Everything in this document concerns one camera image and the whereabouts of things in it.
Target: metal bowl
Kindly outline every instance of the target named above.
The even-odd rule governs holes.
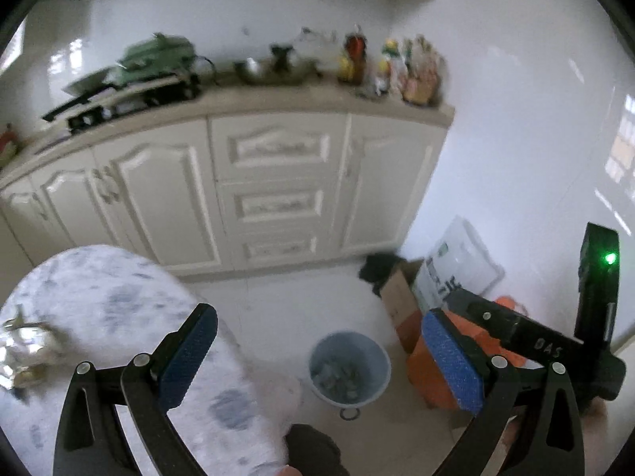
[[[234,63],[241,81],[251,85],[300,85],[310,76],[318,74],[314,59],[299,59],[289,63],[287,69],[275,69],[275,59],[252,59]]]

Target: drawer handle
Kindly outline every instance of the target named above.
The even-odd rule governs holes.
[[[99,170],[93,169],[93,178],[94,185],[97,188],[97,193],[100,197],[102,197],[102,200],[107,204],[112,203],[112,198],[110,198],[110,195],[108,194],[108,188],[106,187],[104,178],[102,177],[101,173],[99,173]]]
[[[33,202],[36,202],[37,207],[39,208],[37,210],[37,214],[39,214],[39,216],[41,216],[43,220],[48,220],[48,214],[46,213],[46,208],[44,207],[44,204],[42,203],[42,201],[40,200],[40,198],[37,196],[36,193],[33,193]]]
[[[104,175],[106,176],[106,185],[108,186],[110,195],[119,202],[121,190],[119,188],[119,184],[117,183],[117,179],[115,179],[114,175],[112,175],[112,171],[109,166],[104,166]]]

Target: blue gripper pad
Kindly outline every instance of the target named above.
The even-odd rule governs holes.
[[[158,400],[163,411],[176,408],[218,332],[216,310],[199,304],[177,332],[169,333],[154,352],[158,370]]]
[[[441,310],[426,313],[421,322],[421,336],[434,361],[450,386],[458,407],[478,415],[485,403],[483,378],[468,355],[448,332],[446,322],[454,327]]]

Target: screw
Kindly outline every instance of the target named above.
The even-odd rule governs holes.
[[[551,367],[554,369],[554,372],[557,374],[564,374],[566,372],[566,368],[560,362],[556,362]]]
[[[88,362],[81,362],[78,366],[77,366],[77,374],[86,374],[89,370],[90,370],[90,363]]]
[[[132,362],[135,364],[135,367],[145,367],[148,363],[150,363],[150,355],[145,353],[138,354]]]
[[[497,369],[504,369],[507,367],[507,360],[504,359],[503,356],[494,356],[494,358],[491,359],[491,364]]]

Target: drawer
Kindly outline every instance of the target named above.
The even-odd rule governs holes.
[[[278,267],[325,258],[325,234],[313,229],[289,229],[236,235],[230,239],[236,270]]]
[[[338,173],[347,115],[272,113],[212,120],[219,181]]]
[[[335,176],[220,182],[223,223],[228,235],[285,228],[329,229]]]

